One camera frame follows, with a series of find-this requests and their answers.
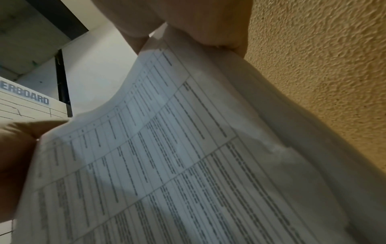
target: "white wall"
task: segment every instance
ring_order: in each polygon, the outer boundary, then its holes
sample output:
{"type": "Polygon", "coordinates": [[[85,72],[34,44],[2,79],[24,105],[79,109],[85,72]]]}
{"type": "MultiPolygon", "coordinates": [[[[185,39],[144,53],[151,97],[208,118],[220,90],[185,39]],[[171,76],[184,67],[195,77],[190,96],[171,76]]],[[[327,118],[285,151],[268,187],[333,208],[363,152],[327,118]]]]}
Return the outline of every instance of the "white wall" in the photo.
{"type": "Polygon", "coordinates": [[[16,83],[59,100],[57,91],[55,58],[20,77],[16,83]]]}
{"type": "Polygon", "coordinates": [[[86,33],[62,51],[74,115],[107,102],[137,58],[111,23],[86,33]]]}
{"type": "Polygon", "coordinates": [[[62,0],[62,2],[89,30],[93,30],[108,21],[91,0],[62,0]]]}

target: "hand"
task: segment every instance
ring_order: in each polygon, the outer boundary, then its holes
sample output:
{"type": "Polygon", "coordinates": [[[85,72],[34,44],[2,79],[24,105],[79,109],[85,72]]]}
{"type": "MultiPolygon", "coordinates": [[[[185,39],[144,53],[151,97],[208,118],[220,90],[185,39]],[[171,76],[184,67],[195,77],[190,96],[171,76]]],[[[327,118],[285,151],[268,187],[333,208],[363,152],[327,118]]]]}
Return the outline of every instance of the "hand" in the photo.
{"type": "Polygon", "coordinates": [[[138,53],[164,22],[244,57],[253,0],[93,0],[138,53]]]}
{"type": "Polygon", "coordinates": [[[66,122],[62,119],[0,123],[0,223],[14,215],[37,139],[66,122]]]}

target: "orange textured wall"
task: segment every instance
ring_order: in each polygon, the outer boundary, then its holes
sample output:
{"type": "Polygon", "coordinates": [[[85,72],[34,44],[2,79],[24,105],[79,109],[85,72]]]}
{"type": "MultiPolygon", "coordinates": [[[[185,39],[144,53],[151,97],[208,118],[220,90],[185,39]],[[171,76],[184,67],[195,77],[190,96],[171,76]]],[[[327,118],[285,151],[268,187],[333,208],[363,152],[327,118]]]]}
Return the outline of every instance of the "orange textured wall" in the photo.
{"type": "Polygon", "coordinates": [[[386,1],[256,0],[246,60],[386,172],[386,1]]]}

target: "textured wall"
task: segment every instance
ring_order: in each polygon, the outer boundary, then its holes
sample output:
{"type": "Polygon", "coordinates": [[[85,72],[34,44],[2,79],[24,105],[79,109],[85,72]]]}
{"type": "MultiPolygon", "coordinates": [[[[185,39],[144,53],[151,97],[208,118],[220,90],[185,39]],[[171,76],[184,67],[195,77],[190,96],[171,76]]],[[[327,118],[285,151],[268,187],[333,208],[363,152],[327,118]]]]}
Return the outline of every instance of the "textured wall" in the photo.
{"type": "Polygon", "coordinates": [[[246,60],[386,172],[386,1],[256,0],[246,60]]]}

